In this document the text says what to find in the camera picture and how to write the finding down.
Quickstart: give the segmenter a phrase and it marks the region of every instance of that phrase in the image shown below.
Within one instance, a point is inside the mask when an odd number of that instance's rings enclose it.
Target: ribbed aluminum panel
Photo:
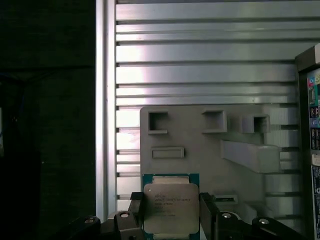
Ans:
[[[294,19],[319,17],[317,1],[124,4],[116,7],[118,21]]]
[[[267,197],[265,203],[272,210],[275,218],[300,216],[302,214],[300,196],[272,196]]]
[[[310,42],[120,45],[116,47],[116,61],[118,63],[292,61],[299,53],[317,43],[318,41],[315,40]]]
[[[319,1],[116,6],[117,209],[140,191],[140,108],[262,104],[285,173],[265,176],[266,203],[300,230],[294,57],[320,40]]]
[[[299,174],[268,174],[265,176],[267,194],[298,193],[301,191]]]
[[[117,67],[117,84],[287,83],[295,80],[293,64],[214,63]]]

